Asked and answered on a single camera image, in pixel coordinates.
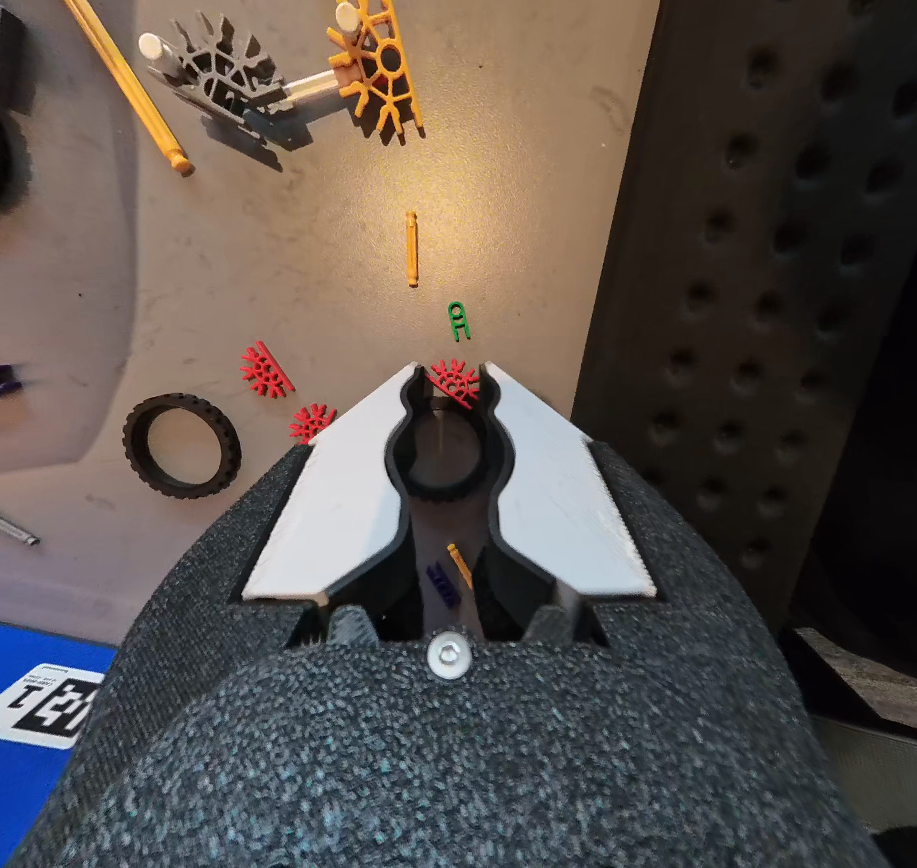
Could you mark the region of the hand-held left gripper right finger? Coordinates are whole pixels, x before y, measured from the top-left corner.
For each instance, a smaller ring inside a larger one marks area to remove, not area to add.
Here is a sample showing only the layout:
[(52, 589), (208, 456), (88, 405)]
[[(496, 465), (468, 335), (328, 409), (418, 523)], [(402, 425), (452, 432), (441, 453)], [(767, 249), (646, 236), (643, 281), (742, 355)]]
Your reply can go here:
[(546, 580), (549, 602), (655, 599), (591, 438), (495, 363), (481, 372), (495, 387), (489, 418), (508, 462), (491, 495), (495, 546)]

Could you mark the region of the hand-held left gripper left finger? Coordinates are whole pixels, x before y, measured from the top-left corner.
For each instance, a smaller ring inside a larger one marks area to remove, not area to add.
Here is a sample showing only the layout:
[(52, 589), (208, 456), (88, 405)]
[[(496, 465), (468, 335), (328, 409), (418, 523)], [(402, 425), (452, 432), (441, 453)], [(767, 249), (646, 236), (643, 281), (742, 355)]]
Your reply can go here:
[(320, 432), (241, 597), (326, 607), (404, 539), (405, 489), (387, 457), (407, 422), (412, 361)]

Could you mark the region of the red toothed connector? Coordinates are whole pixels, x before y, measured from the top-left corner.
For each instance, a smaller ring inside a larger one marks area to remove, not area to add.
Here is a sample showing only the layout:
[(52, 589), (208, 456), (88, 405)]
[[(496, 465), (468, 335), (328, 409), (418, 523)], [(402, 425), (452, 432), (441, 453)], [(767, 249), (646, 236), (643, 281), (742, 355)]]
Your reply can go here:
[(290, 437), (296, 439), (298, 444), (307, 445), (319, 433), (326, 429), (336, 418), (338, 411), (328, 408), (326, 404), (313, 403), (309, 407), (301, 407), (292, 416), (289, 424)]
[(243, 380), (249, 382), (249, 389), (259, 396), (270, 399), (285, 398), (295, 391), (292, 380), (264, 342), (256, 341), (253, 346), (246, 347), (241, 360), (243, 364), (239, 371), (243, 373)]

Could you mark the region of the red ridged connector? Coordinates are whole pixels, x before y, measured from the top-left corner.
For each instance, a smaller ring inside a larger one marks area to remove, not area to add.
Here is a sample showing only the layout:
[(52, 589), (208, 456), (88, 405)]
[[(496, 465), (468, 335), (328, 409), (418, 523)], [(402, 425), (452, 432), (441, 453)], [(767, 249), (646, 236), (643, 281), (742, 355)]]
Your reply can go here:
[(453, 358), (449, 363), (446, 360), (433, 363), (426, 375), (437, 391), (464, 410), (474, 410), (480, 399), (480, 377), (475, 368), (466, 368), (466, 361)]

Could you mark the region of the blue bin with square tag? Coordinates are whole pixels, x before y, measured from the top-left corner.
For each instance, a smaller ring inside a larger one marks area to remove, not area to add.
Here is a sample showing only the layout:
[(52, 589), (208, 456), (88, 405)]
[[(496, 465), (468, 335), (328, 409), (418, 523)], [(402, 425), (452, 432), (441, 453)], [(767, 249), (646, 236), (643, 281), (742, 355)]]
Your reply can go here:
[(114, 646), (1, 626), (1, 863), (71, 759)]

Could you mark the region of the black rubber tyre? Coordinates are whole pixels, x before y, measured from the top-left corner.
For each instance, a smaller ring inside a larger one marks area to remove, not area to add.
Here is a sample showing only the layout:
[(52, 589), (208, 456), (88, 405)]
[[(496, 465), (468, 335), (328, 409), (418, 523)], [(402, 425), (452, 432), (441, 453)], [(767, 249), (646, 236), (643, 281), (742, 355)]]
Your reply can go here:
[[(184, 482), (167, 473), (154, 460), (149, 433), (154, 421), (173, 410), (200, 418), (212, 431), (221, 450), (216, 472), (202, 483)], [(137, 404), (127, 416), (122, 431), (125, 456), (140, 480), (162, 495), (196, 499), (216, 495), (235, 480), (242, 462), (241, 443), (230, 419), (208, 400), (185, 393), (152, 396)]]
[(483, 419), (433, 401), (395, 445), (395, 466), (409, 496), (450, 502), (487, 476), (490, 445)]

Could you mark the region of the orange plastic connector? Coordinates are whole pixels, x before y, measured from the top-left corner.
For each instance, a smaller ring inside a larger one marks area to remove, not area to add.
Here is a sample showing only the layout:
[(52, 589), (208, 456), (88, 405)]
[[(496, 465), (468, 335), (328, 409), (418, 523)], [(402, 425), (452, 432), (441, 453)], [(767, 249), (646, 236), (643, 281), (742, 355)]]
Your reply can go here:
[(347, 0), (361, 12), (362, 30), (350, 42), (338, 30), (327, 28), (327, 38), (336, 47), (328, 63), (338, 74), (341, 97), (355, 97), (355, 116), (360, 118), (369, 106), (378, 109), (375, 130), (391, 126), (399, 136), (405, 134), (404, 117), (409, 114), (420, 133), (425, 132), (416, 83), (405, 49), (394, 0)]

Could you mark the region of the toy wheel with black tyre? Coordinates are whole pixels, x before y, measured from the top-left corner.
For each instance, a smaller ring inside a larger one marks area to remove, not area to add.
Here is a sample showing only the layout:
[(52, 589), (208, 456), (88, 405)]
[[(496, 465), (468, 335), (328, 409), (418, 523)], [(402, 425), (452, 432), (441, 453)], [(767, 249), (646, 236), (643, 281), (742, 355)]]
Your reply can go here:
[(1, 213), (17, 209), (29, 193), (32, 159), (29, 145), (17, 120), (1, 111)]

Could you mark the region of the long yellow rod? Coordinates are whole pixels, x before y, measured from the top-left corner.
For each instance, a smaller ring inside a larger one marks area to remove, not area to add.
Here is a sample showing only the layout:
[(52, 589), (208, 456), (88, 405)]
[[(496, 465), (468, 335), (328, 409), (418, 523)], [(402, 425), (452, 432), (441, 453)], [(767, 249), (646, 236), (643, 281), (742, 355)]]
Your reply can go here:
[(63, 1), (171, 168), (190, 175), (193, 164), (92, 5), (88, 0)]

